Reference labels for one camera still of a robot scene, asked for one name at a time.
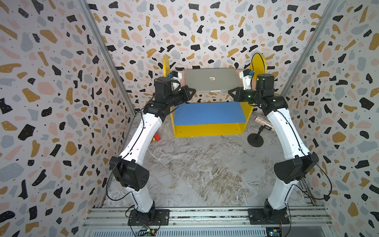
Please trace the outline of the silver laptop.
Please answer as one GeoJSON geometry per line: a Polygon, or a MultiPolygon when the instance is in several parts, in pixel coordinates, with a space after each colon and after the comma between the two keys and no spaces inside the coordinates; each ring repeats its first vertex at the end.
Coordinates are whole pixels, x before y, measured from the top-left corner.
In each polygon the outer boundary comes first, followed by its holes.
{"type": "Polygon", "coordinates": [[[235,69],[188,69],[184,71],[185,83],[197,92],[228,92],[243,87],[235,69]]]}

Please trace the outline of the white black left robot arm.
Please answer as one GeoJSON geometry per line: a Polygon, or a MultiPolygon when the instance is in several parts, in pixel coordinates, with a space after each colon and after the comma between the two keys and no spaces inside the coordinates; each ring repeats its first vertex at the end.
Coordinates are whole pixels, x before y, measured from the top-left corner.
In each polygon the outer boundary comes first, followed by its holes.
{"type": "Polygon", "coordinates": [[[189,102],[196,90],[181,86],[178,80],[160,77],[154,80],[155,92],[140,110],[141,122],[125,149],[110,159],[111,174],[131,194],[134,213],[148,220],[156,216],[156,206],[147,183],[150,172],[143,167],[145,154],[157,130],[178,106],[189,102]]]}

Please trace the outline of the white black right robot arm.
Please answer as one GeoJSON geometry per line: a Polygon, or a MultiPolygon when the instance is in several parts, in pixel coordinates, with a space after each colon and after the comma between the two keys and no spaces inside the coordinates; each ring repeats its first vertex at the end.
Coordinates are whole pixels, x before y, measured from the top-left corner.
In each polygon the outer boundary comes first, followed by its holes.
{"type": "Polygon", "coordinates": [[[259,131],[267,129],[276,132],[285,158],[274,165],[276,181],[264,207],[250,210],[249,219],[259,223],[289,224],[286,216],[290,211],[287,199],[298,182],[317,165],[319,157],[316,153],[311,153],[302,142],[284,97],[274,94],[274,76],[255,75],[250,70],[241,71],[239,76],[243,86],[229,90],[228,94],[235,102],[247,102],[262,110],[270,125],[262,125],[259,131]]]}

